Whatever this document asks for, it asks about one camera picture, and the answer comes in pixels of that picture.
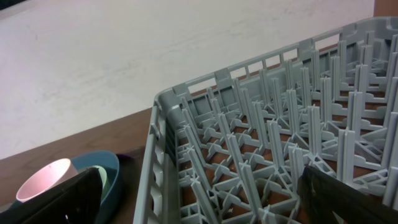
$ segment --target table top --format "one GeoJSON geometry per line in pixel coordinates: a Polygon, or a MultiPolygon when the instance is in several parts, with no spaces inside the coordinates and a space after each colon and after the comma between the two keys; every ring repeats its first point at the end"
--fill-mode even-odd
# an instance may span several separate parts
{"type": "Polygon", "coordinates": [[[19,187],[41,167],[57,159],[104,149],[130,157],[121,159],[122,170],[123,166],[130,168],[122,171],[122,178],[128,182],[124,181],[121,202],[111,223],[132,223],[150,113],[151,109],[146,109],[0,160],[0,207],[14,202],[19,187]]]}

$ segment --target blue bowl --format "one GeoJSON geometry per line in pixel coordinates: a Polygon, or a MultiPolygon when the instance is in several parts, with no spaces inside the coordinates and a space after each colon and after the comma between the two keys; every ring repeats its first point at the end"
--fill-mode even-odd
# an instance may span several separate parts
{"type": "MultiPolygon", "coordinates": [[[[95,224],[107,223],[118,206],[121,194],[122,183],[118,157],[109,151],[95,151],[78,156],[71,159],[71,161],[77,170],[94,165],[104,167],[106,170],[110,188],[101,201],[95,224]]],[[[20,204],[21,202],[15,201],[10,208],[14,208],[20,204]]]]}

